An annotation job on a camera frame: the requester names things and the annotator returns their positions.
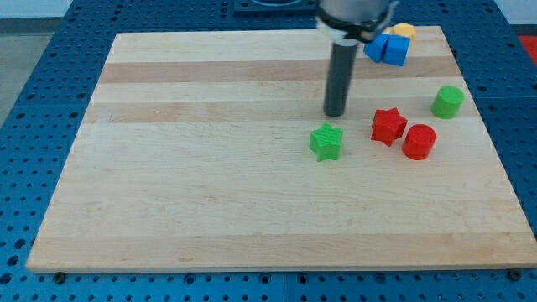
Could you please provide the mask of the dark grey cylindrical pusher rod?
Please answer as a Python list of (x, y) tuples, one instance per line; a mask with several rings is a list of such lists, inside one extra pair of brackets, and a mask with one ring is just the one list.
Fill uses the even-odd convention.
[(332, 44), (323, 104), (323, 111), (328, 117), (339, 117), (345, 112), (356, 53), (356, 44)]

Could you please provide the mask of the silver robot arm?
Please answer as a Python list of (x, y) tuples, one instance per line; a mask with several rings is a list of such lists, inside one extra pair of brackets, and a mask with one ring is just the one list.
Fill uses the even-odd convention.
[(321, 0), (316, 27), (331, 41), (323, 112), (339, 117), (347, 106), (357, 49), (369, 44), (389, 25), (399, 5), (393, 0)]

